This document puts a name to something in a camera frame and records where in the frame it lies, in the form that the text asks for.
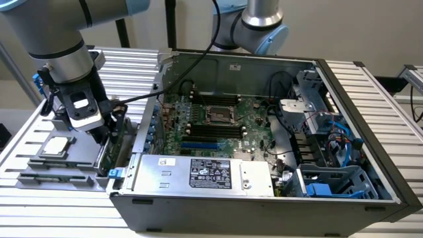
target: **blue pcie slot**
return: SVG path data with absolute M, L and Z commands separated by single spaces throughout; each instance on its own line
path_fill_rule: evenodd
M 191 149 L 208 149 L 208 150 L 217 150 L 219 145 L 215 143 L 188 143 L 183 142 L 180 145 L 181 148 L 191 148 Z

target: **green circuit board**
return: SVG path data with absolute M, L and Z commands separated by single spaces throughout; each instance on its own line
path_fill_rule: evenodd
M 265 144 L 272 141 L 269 125 L 265 125 L 267 107 L 261 105 L 263 99 L 241 98 L 232 106 L 233 121 L 207 121 L 207 107 L 229 108 L 215 105 L 192 104 L 187 97 L 177 94 L 167 95 L 165 106 L 168 110 L 165 122 L 165 155 L 180 155 L 183 137 L 187 136 L 187 124 L 244 126 L 247 134 L 243 138 L 217 138 L 219 149 L 191 149 L 191 156 L 237 158 L 264 161 L 264 152 L 260 150 L 260 141 Z

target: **white label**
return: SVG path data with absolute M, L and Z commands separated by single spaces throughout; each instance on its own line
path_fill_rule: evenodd
M 229 70 L 240 71 L 240 65 L 239 64 L 231 64 Z
M 160 158 L 159 165 L 160 166 L 175 166 L 176 159 L 175 158 Z

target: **motherboard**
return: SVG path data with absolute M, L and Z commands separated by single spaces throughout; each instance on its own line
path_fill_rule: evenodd
M 163 154 L 265 161 L 267 106 L 263 98 L 236 95 L 167 95 Z

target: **blue latch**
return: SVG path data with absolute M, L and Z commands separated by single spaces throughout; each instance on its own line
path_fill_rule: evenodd
M 113 170 L 109 170 L 106 177 L 109 179 L 121 179 L 121 173 L 122 173 L 122 168 L 116 168 Z

